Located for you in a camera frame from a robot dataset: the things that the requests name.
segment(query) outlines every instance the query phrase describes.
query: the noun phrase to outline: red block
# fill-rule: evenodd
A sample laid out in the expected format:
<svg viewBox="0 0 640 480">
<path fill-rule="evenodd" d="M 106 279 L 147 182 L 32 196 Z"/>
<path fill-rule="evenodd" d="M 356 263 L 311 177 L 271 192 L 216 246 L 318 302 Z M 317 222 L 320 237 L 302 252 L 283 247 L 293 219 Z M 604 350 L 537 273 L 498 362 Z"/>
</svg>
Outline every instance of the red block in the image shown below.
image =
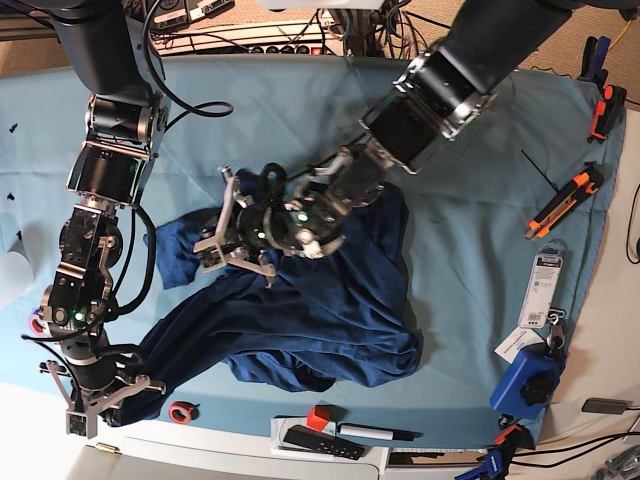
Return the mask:
<svg viewBox="0 0 640 480">
<path fill-rule="evenodd" d="M 329 423 L 329 410 L 318 405 L 307 414 L 307 427 L 321 432 Z"/>
</svg>

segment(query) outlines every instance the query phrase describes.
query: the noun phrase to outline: light blue tablecloth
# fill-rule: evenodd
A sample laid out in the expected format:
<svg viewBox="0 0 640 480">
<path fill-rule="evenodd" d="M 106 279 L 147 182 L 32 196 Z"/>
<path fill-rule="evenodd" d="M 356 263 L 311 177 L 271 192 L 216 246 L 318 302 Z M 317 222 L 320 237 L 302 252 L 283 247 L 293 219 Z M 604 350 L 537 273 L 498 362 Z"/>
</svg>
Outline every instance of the light blue tablecloth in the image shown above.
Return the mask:
<svg viewBox="0 0 640 480">
<path fill-rule="evenodd" d="M 404 64 L 247 55 L 171 59 L 166 67 L 168 84 L 188 102 L 226 100 L 236 111 L 225 119 L 189 116 L 165 137 L 142 201 L 158 225 L 219 204 L 221 165 L 258 171 L 278 162 L 293 171 L 331 153 L 359 131 L 358 116 Z M 604 164 L 607 182 L 595 201 L 549 236 L 568 249 L 554 304 L 568 311 L 572 326 L 593 270 L 624 136 L 620 122 L 605 144 L 586 142 L 598 96 L 592 85 L 518 72 L 499 90 L 495 103 L 418 176 L 398 172 L 391 179 L 404 189 L 411 211 L 404 245 L 411 276 L 407 321 L 424 338 L 419 371 L 374 389 L 341 381 L 323 394 L 290 394 L 237 382 L 225 365 L 216 365 L 171 398 L 201 405 L 194 425 L 268 435 L 272 416 L 304 415 L 327 402 L 344 409 L 352 423 L 421 432 L 415 447 L 492 442 L 498 416 L 489 397 L 507 367 L 493 349 L 517 322 L 543 243 L 524 240 L 527 222 L 553 196 L 520 150 L 559 184 L 585 161 Z M 0 79 L 0 252 L 21 230 L 36 274 L 33 290 L 0 311 L 0 381 L 40 391 L 55 391 L 51 378 L 37 373 L 47 354 L 19 335 L 28 331 L 27 316 L 59 262 L 58 235 L 76 200 L 64 185 L 84 137 L 87 96 L 68 70 Z M 9 192 L 14 201 L 6 199 Z M 127 239 L 128 214 L 120 217 Z M 142 230 L 121 304 L 142 282 Z M 140 341 L 158 318 L 212 279 L 199 276 L 164 292 L 156 276 L 143 306 L 109 325 L 112 343 Z M 540 423 L 532 423 L 534 434 Z"/>
</svg>

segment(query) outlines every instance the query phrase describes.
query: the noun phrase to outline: blue cloth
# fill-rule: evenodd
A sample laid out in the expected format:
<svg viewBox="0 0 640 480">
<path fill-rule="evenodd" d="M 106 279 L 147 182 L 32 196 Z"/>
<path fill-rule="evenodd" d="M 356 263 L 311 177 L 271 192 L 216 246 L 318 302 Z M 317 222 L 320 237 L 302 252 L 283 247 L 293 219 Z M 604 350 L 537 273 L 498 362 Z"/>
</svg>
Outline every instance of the blue cloth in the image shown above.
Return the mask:
<svg viewBox="0 0 640 480">
<path fill-rule="evenodd" d="M 268 252 L 278 271 L 271 288 L 263 276 L 229 267 L 144 338 L 142 373 L 169 392 L 220 361 L 238 380 L 289 392 L 323 392 L 336 379 L 375 387 L 411 375 L 421 349 L 403 325 L 407 280 L 398 266 L 407 218 L 401 191 L 388 184 L 348 217 L 335 254 L 310 260 Z M 195 256 L 186 252 L 199 225 L 187 216 L 158 229 L 165 284 L 193 278 Z M 121 424 L 156 416 L 165 399 L 127 399 Z"/>
<path fill-rule="evenodd" d="M 193 246 L 201 239 L 202 226 L 219 211 L 219 208 L 203 208 L 156 229 L 156 266 L 162 288 L 169 290 L 193 282 L 200 266 Z M 144 244 L 149 246 L 148 236 L 145 234 L 143 238 Z"/>
</svg>

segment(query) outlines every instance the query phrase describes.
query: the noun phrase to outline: tag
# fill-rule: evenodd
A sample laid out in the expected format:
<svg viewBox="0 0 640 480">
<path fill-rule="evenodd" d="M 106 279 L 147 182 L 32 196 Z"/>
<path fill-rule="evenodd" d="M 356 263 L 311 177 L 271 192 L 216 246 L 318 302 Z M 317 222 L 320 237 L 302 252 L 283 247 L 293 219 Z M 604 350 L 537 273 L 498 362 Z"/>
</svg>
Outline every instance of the tag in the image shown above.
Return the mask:
<svg viewBox="0 0 640 480">
<path fill-rule="evenodd" d="M 199 18 L 204 17 L 204 12 L 200 7 L 196 7 L 189 12 L 189 16 L 191 17 L 191 21 L 195 21 Z"/>
<path fill-rule="evenodd" d="M 522 328 L 542 328 L 547 322 L 553 294 L 556 291 L 562 257 L 560 254 L 538 253 L 533 262 L 527 293 L 524 297 L 518 325 Z"/>
<path fill-rule="evenodd" d="M 176 10 L 175 12 L 169 12 L 169 13 L 165 13 L 164 15 L 158 15 L 153 19 L 153 21 L 155 23 L 167 22 L 169 20 L 173 20 L 174 18 L 178 18 L 186 14 L 187 14 L 187 11 L 184 8 L 182 8 L 180 10 Z"/>
<path fill-rule="evenodd" d="M 529 328 L 516 327 L 494 352 L 507 362 L 513 363 L 522 347 L 536 343 L 544 343 L 540 335 Z"/>
</svg>

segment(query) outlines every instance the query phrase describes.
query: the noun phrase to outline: electrical outlet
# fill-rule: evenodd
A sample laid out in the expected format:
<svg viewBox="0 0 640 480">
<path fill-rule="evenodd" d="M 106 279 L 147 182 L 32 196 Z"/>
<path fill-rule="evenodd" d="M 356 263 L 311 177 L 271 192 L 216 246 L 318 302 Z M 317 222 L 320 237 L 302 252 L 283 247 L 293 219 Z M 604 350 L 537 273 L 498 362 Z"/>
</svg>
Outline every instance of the electrical outlet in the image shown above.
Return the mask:
<svg viewBox="0 0 640 480">
<path fill-rule="evenodd" d="M 635 423 L 632 425 L 629 431 L 640 433 L 640 417 L 638 417 L 638 419 L 635 421 Z M 632 435 L 630 437 L 624 437 L 622 441 L 627 445 L 640 445 L 640 435 Z"/>
</svg>

